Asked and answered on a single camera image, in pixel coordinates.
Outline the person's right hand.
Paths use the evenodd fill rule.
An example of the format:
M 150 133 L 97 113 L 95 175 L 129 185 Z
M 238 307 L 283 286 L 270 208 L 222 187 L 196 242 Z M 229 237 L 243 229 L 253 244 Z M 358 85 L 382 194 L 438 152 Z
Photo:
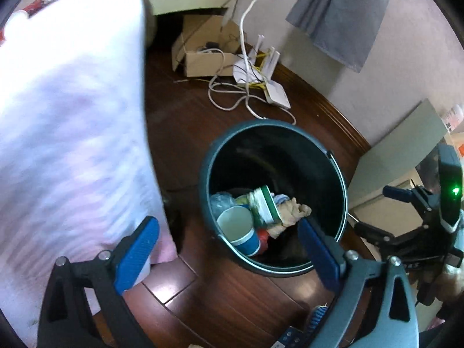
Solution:
M 436 299 L 440 302 L 454 302 L 463 296 L 463 264 L 456 268 L 444 264 L 437 269 L 420 272 L 418 279 L 418 301 L 430 306 Z

